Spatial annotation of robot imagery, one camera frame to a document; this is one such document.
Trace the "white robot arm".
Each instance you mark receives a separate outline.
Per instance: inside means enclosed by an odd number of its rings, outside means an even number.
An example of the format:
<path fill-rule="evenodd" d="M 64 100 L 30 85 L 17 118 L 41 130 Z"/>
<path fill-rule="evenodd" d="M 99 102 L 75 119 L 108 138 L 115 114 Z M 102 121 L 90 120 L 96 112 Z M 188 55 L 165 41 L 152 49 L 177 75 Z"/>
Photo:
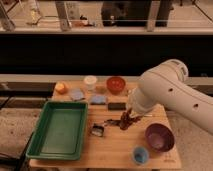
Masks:
<path fill-rule="evenodd" d="M 213 97 L 186 85 L 188 75 L 187 66 L 178 59 L 145 71 L 128 97 L 133 117 L 146 115 L 159 103 L 213 135 Z"/>

